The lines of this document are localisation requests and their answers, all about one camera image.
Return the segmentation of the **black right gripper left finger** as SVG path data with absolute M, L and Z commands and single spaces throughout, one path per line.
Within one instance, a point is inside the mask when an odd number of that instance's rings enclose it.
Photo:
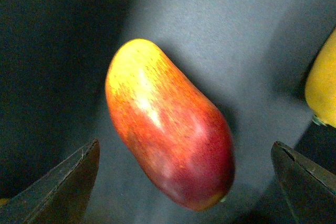
M 81 223 L 99 159 L 100 145 L 94 139 L 1 205 L 1 223 Z

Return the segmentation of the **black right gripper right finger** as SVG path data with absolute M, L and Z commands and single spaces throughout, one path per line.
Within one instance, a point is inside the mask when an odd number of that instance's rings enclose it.
M 335 174 L 279 141 L 271 160 L 296 223 L 335 223 Z

